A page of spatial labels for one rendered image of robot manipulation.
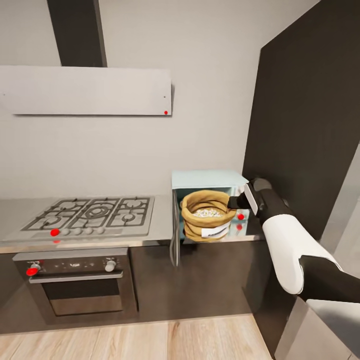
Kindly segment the popcorn bag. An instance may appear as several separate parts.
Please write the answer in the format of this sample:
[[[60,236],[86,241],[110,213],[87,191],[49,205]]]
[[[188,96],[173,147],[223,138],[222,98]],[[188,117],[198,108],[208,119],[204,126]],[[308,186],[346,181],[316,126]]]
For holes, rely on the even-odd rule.
[[[237,209],[228,208],[230,194],[216,190],[192,192],[182,201],[183,234],[195,242],[222,239],[230,230]],[[197,216],[200,212],[217,212],[219,215]]]

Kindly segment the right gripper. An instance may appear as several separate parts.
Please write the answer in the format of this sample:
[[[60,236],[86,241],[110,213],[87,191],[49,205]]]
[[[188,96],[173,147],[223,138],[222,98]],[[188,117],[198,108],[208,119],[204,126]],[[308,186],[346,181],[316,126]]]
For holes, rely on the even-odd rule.
[[[239,196],[230,196],[227,204],[229,209],[252,209],[251,205],[243,202],[242,194]]]

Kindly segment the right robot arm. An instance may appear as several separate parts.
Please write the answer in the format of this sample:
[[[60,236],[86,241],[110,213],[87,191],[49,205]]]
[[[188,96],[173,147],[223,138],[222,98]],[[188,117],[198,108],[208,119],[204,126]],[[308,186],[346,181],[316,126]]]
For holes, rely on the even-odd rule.
[[[360,360],[360,279],[345,273],[262,177],[238,186],[229,209],[252,209],[265,234],[277,279],[299,296]]]

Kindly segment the microwave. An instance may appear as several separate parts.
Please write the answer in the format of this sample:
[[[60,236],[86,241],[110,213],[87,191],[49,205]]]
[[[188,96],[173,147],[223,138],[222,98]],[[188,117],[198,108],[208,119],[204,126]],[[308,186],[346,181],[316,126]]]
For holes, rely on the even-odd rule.
[[[180,273],[180,223],[184,223],[182,217],[184,198],[199,191],[218,191],[227,193],[231,197],[238,197],[239,185],[249,182],[235,170],[171,171],[173,236],[169,255],[175,273]],[[237,209],[232,220],[246,221],[249,213],[250,209]]]

